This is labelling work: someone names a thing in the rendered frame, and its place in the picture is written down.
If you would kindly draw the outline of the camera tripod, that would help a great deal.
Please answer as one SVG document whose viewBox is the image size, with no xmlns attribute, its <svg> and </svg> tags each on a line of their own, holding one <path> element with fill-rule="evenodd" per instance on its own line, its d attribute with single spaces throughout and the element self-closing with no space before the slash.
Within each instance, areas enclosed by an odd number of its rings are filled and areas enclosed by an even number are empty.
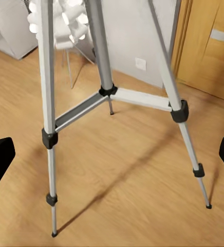
<svg viewBox="0 0 224 247">
<path fill-rule="evenodd" d="M 202 178 L 205 172 L 202 163 L 198 163 L 193 143 L 186 121 L 189 117 L 189 106 L 186 100 L 181 100 L 175 82 L 171 63 L 152 0 L 135 0 L 141 16 L 160 76 L 165 86 L 168 98 L 155 96 L 138 91 L 116 87 L 113 82 L 101 0 L 84 0 L 92 43 L 92 52 L 96 57 L 99 70 L 101 89 L 86 98 L 72 109 L 55 119 L 54 98 L 54 41 L 53 41 L 53 0 L 35 0 L 36 20 L 38 27 L 38 45 L 40 53 L 41 85 L 44 112 L 44 127 L 42 130 L 43 144 L 48 149 L 50 193 L 46 201 L 52 206 L 52 237 L 57 234 L 56 203 L 56 171 L 55 145 L 58 142 L 58 132 L 89 113 L 94 108 L 108 101 L 110 114 L 113 115 L 112 100 L 138 104 L 154 109 L 169 111 L 173 120 L 179 123 L 192 165 L 193 173 L 198 179 L 207 209 L 211 209 Z"/>
</svg>

